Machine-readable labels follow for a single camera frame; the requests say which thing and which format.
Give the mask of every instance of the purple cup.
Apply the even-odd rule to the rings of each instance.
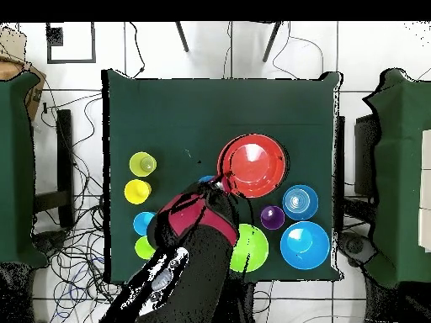
[[[260,221],[266,229],[279,229],[285,222],[285,212],[276,205],[269,205],[262,209]]]

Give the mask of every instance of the green cup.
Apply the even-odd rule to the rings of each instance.
[[[269,252],[265,234],[256,226],[239,225],[239,239],[233,247],[231,270],[242,273],[246,267],[247,256],[250,255],[247,273],[259,269],[266,261]]]

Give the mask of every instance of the yellow-green cup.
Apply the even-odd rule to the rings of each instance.
[[[137,177],[148,176],[156,167],[156,159],[146,152],[137,152],[129,161],[129,168]]]
[[[140,179],[132,179],[125,185],[125,199],[132,204],[144,203],[151,192],[150,183]]]
[[[146,236],[141,236],[135,244],[135,252],[141,259],[150,260],[155,250]]]

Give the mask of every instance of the blue bowl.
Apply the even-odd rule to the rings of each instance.
[[[282,205],[292,220],[309,220],[317,212],[319,199],[314,189],[298,184],[285,192]]]
[[[138,233],[140,236],[146,236],[146,228],[150,224],[150,221],[152,217],[156,215],[152,212],[142,212],[139,213],[134,219],[133,219],[133,228],[135,229],[135,232]]]
[[[198,182],[208,182],[208,181],[210,181],[213,177],[214,177],[214,175],[212,175],[212,176],[203,176],[203,177],[201,177],[201,178],[199,179],[199,181],[198,181]]]
[[[310,270],[321,265],[329,254],[327,232],[316,223],[294,223],[281,236],[279,248],[286,262],[299,270]]]

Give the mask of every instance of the chair leg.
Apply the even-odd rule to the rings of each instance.
[[[281,21],[277,21],[274,25],[273,32],[271,34],[271,37],[269,37],[269,42],[268,42],[268,45],[266,46],[265,54],[263,55],[263,61],[264,62],[266,62],[268,60],[269,52],[271,51],[271,48],[273,47],[275,36],[277,35],[277,32],[279,31],[280,25],[281,25]]]
[[[183,47],[186,52],[189,52],[189,47],[187,46],[187,41],[185,40],[183,27],[181,26],[181,23],[179,21],[175,21],[175,24],[177,25],[179,37],[181,37],[181,42],[183,42]]]

